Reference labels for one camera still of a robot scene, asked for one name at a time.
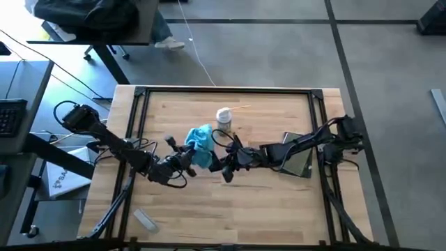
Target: desk leg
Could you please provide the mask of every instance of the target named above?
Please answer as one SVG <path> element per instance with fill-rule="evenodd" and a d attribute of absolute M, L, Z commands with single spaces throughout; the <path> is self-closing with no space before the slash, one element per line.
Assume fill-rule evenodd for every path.
<path fill-rule="evenodd" d="M 35 153 L 43 160 L 56 164 L 85 178 L 93 177 L 94 167 L 79 158 L 66 153 L 35 135 L 26 137 L 24 152 Z"/>
<path fill-rule="evenodd" d="M 112 53 L 110 53 L 106 45 L 93 45 L 93 49 L 98 54 L 102 62 L 104 62 L 105 67 L 107 67 L 118 84 L 130 84 L 124 72 L 121 70 L 116 60 L 114 60 Z"/>

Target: gray floor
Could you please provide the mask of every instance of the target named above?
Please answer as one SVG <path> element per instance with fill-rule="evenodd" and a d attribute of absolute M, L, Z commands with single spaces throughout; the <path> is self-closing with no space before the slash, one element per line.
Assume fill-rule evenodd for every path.
<path fill-rule="evenodd" d="M 416 20 L 432 0 L 332 0 L 339 20 Z M 194 0 L 184 3 L 188 18 L 327 19 L 323 0 Z M 182 18 L 178 4 L 160 6 L 166 18 Z M 172 24 L 182 52 L 126 47 L 131 55 L 116 60 L 133 84 L 211 85 L 195 57 L 184 24 Z M 446 237 L 443 163 L 446 129 L 429 89 L 446 91 L 446 38 L 421 37 L 413 25 L 339 25 L 360 108 L 369 131 L 400 243 L 442 250 Z M 305 86 L 340 88 L 353 114 L 348 89 L 329 24 L 191 24 L 201 61 L 220 86 Z M 98 90 L 111 96 L 116 84 L 97 55 L 87 63 L 86 47 L 35 46 Z M 89 94 L 75 80 L 54 70 L 64 82 Z M 34 130 L 66 133 L 49 115 L 66 98 L 91 102 L 52 79 Z M 106 111 L 97 108 L 103 116 Z M 66 146 L 87 139 L 69 139 Z M 360 170 L 375 239 L 387 243 L 364 156 Z M 78 201 L 50 201 L 38 209 L 42 236 L 27 239 L 13 230 L 10 244 L 76 237 Z M 46 220 L 41 212 L 57 215 Z"/>

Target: black box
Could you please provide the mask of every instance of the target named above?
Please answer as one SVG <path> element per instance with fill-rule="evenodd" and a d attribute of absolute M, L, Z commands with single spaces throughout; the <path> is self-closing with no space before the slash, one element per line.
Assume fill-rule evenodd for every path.
<path fill-rule="evenodd" d="M 446 0 L 437 0 L 418 20 L 417 29 L 422 35 L 446 35 Z"/>

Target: wooden table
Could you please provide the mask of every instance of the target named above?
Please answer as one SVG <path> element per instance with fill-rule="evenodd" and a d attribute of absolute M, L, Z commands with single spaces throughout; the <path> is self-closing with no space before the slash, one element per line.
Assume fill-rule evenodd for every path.
<path fill-rule="evenodd" d="M 117 86 L 107 126 L 124 137 L 135 86 Z M 343 116 L 339 89 L 322 89 L 328 118 Z M 286 131 L 312 131 L 308 99 L 293 94 L 186 93 L 150 94 L 143 136 L 159 142 L 156 154 L 165 157 L 171 149 L 165 135 L 182 143 L 190 128 L 210 123 L 222 107 L 251 105 L 233 113 L 232 129 L 244 145 L 280 142 Z M 137 110 L 139 118 L 141 109 Z M 133 135 L 136 135 L 135 121 Z M 218 156 L 224 150 L 216 146 Z M 253 169 L 234 173 L 232 183 L 222 175 L 195 167 L 197 177 L 187 178 L 184 189 L 152 183 L 138 176 L 132 194 L 126 239 L 136 236 L 149 243 L 238 243 L 268 245 L 316 245 L 328 240 L 327 223 L 317 168 L 310 179 Z M 104 160 L 95 168 L 79 235 L 92 230 L 108 209 L 118 171 L 118 161 Z M 348 163 L 339 166 L 344 206 L 363 234 L 372 239 L 358 170 Z M 142 208 L 160 227 L 150 234 L 133 216 Z M 333 211 L 340 240 L 338 217 Z M 118 212 L 114 236 L 117 235 Z"/>

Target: blue towel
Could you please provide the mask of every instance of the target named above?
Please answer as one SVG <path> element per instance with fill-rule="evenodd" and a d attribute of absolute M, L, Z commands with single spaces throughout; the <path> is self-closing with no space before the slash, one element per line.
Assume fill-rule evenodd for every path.
<path fill-rule="evenodd" d="M 187 134 L 184 144 L 194 144 L 195 154 L 192 156 L 192 164 L 201 168 L 209 168 L 212 164 L 212 154 L 214 151 L 214 141 L 210 136 L 212 134 L 212 126 L 210 124 L 202 125 L 200 128 L 194 128 Z"/>

